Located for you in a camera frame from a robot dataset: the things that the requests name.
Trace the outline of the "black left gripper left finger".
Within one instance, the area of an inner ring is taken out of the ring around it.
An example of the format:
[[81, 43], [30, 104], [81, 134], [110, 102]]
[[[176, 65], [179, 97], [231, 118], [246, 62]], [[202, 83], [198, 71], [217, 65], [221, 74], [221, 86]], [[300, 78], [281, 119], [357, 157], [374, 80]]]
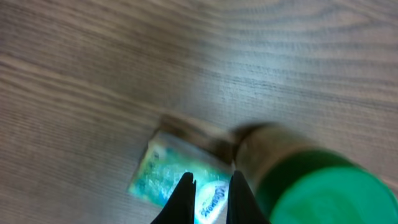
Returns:
[[164, 208], [151, 224], [194, 224], [196, 185], [193, 174], [184, 173]]

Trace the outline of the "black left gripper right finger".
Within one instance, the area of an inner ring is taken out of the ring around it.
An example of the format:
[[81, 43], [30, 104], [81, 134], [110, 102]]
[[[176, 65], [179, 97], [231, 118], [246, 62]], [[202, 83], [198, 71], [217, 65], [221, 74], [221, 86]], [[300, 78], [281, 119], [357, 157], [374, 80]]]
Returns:
[[270, 224], [254, 198], [252, 191], [239, 170], [234, 171], [229, 182], [227, 224]]

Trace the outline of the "teal tissue pack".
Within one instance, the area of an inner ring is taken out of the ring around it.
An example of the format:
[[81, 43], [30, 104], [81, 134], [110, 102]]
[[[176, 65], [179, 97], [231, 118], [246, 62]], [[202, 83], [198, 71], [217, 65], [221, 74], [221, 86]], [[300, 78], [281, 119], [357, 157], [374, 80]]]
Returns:
[[227, 203], [233, 168], [165, 131], [157, 131], [148, 141], [127, 191], [163, 207], [186, 172], [197, 183], [194, 222], [214, 223]]

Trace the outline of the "green lid jar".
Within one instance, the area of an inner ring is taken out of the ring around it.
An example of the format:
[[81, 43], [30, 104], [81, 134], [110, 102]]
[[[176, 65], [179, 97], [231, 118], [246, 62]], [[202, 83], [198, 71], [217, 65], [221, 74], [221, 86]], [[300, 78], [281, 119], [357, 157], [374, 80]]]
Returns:
[[234, 162], [271, 223], [397, 223], [397, 199], [351, 159], [277, 123], [236, 130]]

